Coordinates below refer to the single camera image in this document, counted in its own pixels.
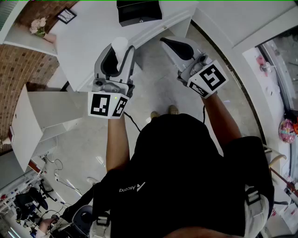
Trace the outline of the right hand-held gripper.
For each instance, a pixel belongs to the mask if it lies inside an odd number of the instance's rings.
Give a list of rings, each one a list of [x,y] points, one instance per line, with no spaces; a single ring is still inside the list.
[[[195,41],[169,36],[160,38],[163,50],[178,70],[183,70],[178,80],[206,99],[216,93],[229,80],[217,60],[205,54],[198,54]]]

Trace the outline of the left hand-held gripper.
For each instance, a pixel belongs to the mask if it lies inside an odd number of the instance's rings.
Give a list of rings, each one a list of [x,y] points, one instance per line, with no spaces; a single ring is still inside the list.
[[[124,55],[118,75],[118,60],[111,44],[102,51],[95,63],[97,79],[93,81],[92,91],[88,92],[89,116],[105,119],[119,119],[122,116],[135,88],[129,79],[134,70],[134,54],[135,47],[131,45]],[[118,75],[119,82],[102,79],[115,75]]]

